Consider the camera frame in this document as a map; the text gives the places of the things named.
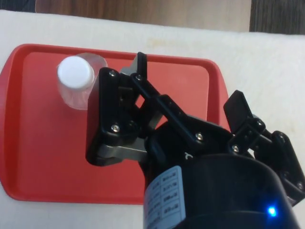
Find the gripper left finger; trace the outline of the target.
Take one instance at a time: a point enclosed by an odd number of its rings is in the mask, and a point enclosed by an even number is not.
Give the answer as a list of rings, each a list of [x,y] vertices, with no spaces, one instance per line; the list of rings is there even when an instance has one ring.
[[[156,133],[162,117],[190,150],[204,148],[199,120],[148,81],[144,53],[137,53],[131,66],[120,72],[101,68],[88,100],[87,161],[101,167],[124,160],[145,163],[145,139]]]

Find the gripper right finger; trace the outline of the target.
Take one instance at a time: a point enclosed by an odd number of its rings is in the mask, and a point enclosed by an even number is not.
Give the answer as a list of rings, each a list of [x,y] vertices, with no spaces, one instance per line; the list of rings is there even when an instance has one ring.
[[[224,113],[233,134],[229,150],[271,168],[279,176],[292,206],[302,201],[305,176],[289,137],[280,131],[270,133],[265,123],[252,114],[241,91],[234,91],[228,98]]]

